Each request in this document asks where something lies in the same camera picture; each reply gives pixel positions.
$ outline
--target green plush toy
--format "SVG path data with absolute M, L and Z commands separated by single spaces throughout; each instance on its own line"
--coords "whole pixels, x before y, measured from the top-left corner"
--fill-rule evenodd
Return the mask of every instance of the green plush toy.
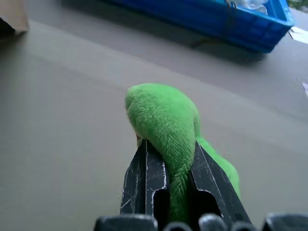
M 188 173 L 194 160 L 195 142 L 225 171 L 240 197 L 240 181 L 234 166 L 217 154 L 200 134 L 199 112 L 180 90 L 146 83 L 129 88 L 126 111 L 138 140 L 147 139 L 162 155 L 169 172 L 169 221 L 188 221 L 186 203 Z

